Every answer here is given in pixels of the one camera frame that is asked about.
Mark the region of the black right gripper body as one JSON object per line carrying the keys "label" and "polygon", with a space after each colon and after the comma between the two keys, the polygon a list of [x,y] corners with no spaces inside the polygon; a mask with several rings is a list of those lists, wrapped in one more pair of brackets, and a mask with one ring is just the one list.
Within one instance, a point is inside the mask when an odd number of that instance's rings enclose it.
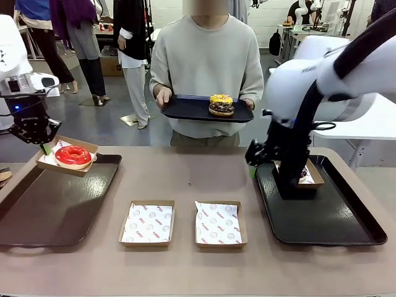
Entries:
{"label": "black right gripper body", "polygon": [[297,140],[293,140],[293,130],[282,126],[272,120],[267,131],[267,140],[265,141],[266,156],[271,161],[281,161],[286,151],[291,147],[294,148]]}

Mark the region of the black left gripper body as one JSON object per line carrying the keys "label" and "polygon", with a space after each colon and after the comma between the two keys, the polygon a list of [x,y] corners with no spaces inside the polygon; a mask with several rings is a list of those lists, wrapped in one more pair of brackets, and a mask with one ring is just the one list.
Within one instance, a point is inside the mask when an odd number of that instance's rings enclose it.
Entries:
{"label": "black left gripper body", "polygon": [[47,138],[49,116],[44,96],[6,98],[6,105],[14,119],[9,128],[12,135],[18,138]]}

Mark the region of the person's right hand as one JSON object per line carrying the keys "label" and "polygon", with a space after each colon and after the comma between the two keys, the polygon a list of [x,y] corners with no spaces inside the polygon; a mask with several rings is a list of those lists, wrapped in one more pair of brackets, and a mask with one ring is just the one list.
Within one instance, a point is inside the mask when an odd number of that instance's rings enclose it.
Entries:
{"label": "person's right hand", "polygon": [[159,108],[163,108],[165,103],[168,103],[173,93],[168,87],[160,87],[156,94],[156,103]]}

